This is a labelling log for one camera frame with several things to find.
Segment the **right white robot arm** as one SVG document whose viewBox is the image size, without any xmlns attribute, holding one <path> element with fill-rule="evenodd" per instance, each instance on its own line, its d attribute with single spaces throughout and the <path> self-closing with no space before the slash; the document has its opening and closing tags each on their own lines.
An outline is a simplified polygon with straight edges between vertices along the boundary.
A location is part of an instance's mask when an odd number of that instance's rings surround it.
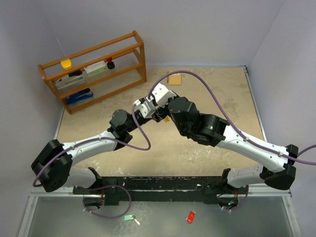
<svg viewBox="0 0 316 237">
<path fill-rule="evenodd" d="M 298 148 L 280 147 L 248 134 L 241 136 L 230 122 L 212 114 L 201 114 L 195 103 L 185 97 L 159 99 L 157 104 L 171 117 L 181 136 L 198 144 L 236 152 L 257 162 L 241 169 L 225 169 L 220 189 L 231 193 L 236 188 L 265 183 L 278 190 L 288 190 L 295 180 L 294 159 Z"/>
</svg>

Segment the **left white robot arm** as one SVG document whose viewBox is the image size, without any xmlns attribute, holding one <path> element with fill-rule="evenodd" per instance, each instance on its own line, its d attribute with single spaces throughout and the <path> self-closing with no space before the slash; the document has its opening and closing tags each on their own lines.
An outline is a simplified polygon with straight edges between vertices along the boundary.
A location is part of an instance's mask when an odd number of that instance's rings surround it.
<svg viewBox="0 0 316 237">
<path fill-rule="evenodd" d="M 49 141 L 31 164 L 36 176 L 33 187 L 43 187 L 49 193 L 66 185 L 70 178 L 82 175 L 85 180 L 84 188 L 91 194 L 99 192 L 101 180 L 90 169 L 75 171 L 74 165 L 95 155 L 114 152 L 124 147 L 148 151 L 151 142 L 141 126 L 151 120 L 160 122 L 166 116 L 162 108 L 151 112 L 132 109 L 131 113 L 120 109 L 114 111 L 110 127 L 98 135 L 69 143 L 60 143 L 57 139 Z M 145 148 L 129 143 L 133 138 L 130 133 L 136 129 L 147 142 Z"/>
</svg>

